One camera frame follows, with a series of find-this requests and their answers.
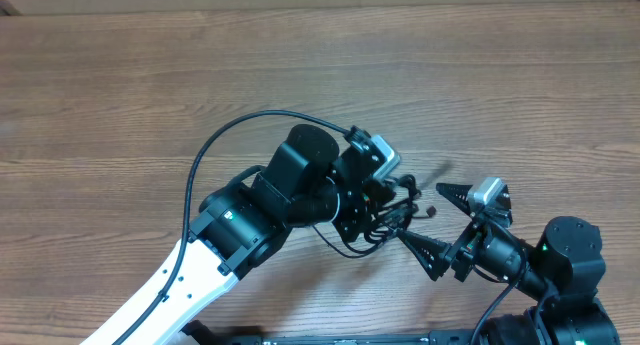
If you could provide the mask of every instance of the wooden table surface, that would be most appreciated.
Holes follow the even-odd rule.
[[[0,343],[98,328],[178,239],[204,140],[269,108],[383,134],[418,181],[503,177],[530,242],[559,215],[600,226],[599,296],[640,344],[640,3],[0,18]],[[194,202],[296,123],[223,136]],[[423,199],[439,213],[413,229],[454,240],[463,215],[433,185]],[[198,318],[283,335],[468,328],[502,288],[431,282],[398,241],[344,259],[301,229]],[[531,305],[513,293],[496,315]]]

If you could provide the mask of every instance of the wooden table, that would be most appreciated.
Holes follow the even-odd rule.
[[[502,176],[530,242],[559,215],[600,226],[599,296],[640,344],[640,3],[1,18],[0,342],[91,334],[178,239],[204,140],[268,108],[383,134],[419,181],[446,164],[438,181]],[[225,135],[194,201],[295,123]],[[433,186],[423,199],[439,214],[412,228],[454,240],[463,215]],[[431,282],[398,241],[343,259],[301,229],[198,318],[284,335],[472,327],[502,288]],[[514,293],[496,315],[531,305]]]

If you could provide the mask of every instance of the robotic arm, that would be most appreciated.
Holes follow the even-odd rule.
[[[344,135],[349,147],[339,154],[337,142],[328,133],[316,126],[297,125],[266,167],[253,166],[209,195],[199,207],[199,216],[189,222],[191,183],[204,151],[228,128],[261,115],[295,116],[330,127]],[[232,121],[196,157],[187,183],[182,240],[151,279],[83,344],[166,344],[175,340],[204,307],[280,250],[293,228],[320,222],[334,225],[344,245],[356,254],[348,257],[371,254],[397,237],[434,281],[448,268],[464,281],[474,269],[490,281],[509,283],[502,298],[517,288],[539,301],[523,316],[487,321],[499,298],[473,332],[432,332],[414,339],[416,344],[431,340],[448,345],[468,344],[469,340],[473,345],[478,341],[483,345],[619,344],[613,324],[595,298],[605,270],[597,227],[576,218],[557,218],[535,248],[527,245],[506,230],[512,222],[506,185],[489,178],[477,186],[438,184],[438,192],[472,220],[453,244],[421,236],[408,231],[411,220],[429,218],[435,209],[417,215],[414,200],[420,191],[415,178],[390,177],[399,162],[399,154],[381,136],[355,126],[345,130],[307,115],[277,110]],[[254,174],[252,185],[245,185],[243,181]],[[405,188],[408,196],[392,202],[398,188]],[[357,250],[349,245],[360,234],[370,248]],[[246,339],[227,340],[212,340],[211,344],[245,344]],[[363,337],[362,342],[252,337],[248,343],[334,344],[343,340],[349,345],[414,343],[406,336]]]

